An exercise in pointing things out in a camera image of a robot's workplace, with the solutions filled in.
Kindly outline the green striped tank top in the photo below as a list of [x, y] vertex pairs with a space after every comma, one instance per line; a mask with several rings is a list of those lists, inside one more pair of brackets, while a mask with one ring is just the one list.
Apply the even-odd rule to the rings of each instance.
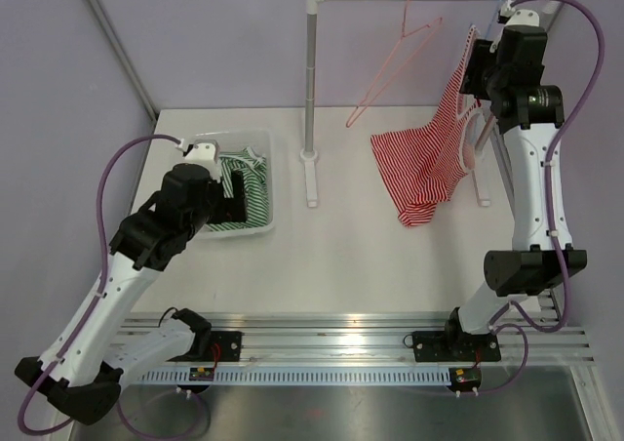
[[238, 152], [222, 152], [219, 161], [222, 167], [222, 184], [226, 197], [232, 197], [231, 172], [240, 171], [243, 174], [248, 220], [246, 222], [208, 224], [208, 231], [234, 231], [267, 226], [270, 201], [267, 187], [266, 157], [256, 154], [248, 146]]

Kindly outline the pink wire hanger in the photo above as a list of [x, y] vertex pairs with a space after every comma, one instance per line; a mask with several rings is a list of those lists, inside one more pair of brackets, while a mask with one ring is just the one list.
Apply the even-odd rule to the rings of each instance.
[[381, 97], [381, 95], [407, 71], [428, 42], [438, 33], [444, 19], [433, 20], [409, 27], [410, 5], [415, 0], [405, 0], [400, 28], [400, 36], [370, 82], [364, 96], [356, 103], [345, 121], [345, 127], [351, 128], [362, 115]]

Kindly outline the blue wire hanger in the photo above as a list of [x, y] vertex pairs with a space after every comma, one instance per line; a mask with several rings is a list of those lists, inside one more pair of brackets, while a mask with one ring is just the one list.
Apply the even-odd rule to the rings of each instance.
[[491, 35], [491, 32], [492, 32], [492, 29], [493, 29], [494, 25], [497, 23], [498, 13], [499, 13], [499, 10], [500, 10], [500, 7], [501, 7], [502, 3], [503, 3], [503, 0], [496, 0], [496, 5], [495, 5], [495, 8], [493, 10], [493, 13], [492, 13], [492, 16], [490, 18], [490, 21], [489, 21], [489, 23], [487, 25], [486, 32], [483, 33], [480, 36], [482, 39], [485, 39], [485, 40], [489, 39], [489, 37]]

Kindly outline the red striped tank top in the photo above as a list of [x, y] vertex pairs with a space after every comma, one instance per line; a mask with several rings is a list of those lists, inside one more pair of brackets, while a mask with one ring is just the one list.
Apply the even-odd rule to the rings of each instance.
[[370, 137], [378, 172], [404, 227], [426, 224], [474, 168], [471, 130], [484, 121], [481, 101], [460, 92], [480, 31], [469, 28], [464, 49], [427, 124]]

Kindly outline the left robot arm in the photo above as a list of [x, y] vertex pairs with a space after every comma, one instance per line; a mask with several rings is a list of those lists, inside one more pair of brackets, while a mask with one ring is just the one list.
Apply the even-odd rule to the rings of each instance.
[[245, 217], [243, 175], [234, 171], [227, 179], [223, 184], [200, 165], [177, 164], [160, 189], [122, 220], [98, 282], [63, 333], [41, 355], [18, 362], [15, 374], [31, 394], [44, 395], [71, 421], [91, 425], [152, 369], [172, 359], [217, 355], [211, 323], [188, 308], [135, 344], [117, 351], [109, 346], [137, 300], [203, 226]]

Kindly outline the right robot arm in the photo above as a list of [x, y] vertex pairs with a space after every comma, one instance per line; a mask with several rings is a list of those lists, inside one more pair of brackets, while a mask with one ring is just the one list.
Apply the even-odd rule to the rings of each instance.
[[559, 171], [563, 97], [541, 83], [547, 33], [538, 25], [504, 27], [495, 49], [475, 43], [461, 91], [491, 103], [506, 144], [514, 190], [514, 231], [507, 251], [484, 258], [485, 282], [455, 309], [440, 344], [452, 361], [497, 361], [495, 322], [523, 299], [558, 286], [587, 264], [565, 221]]

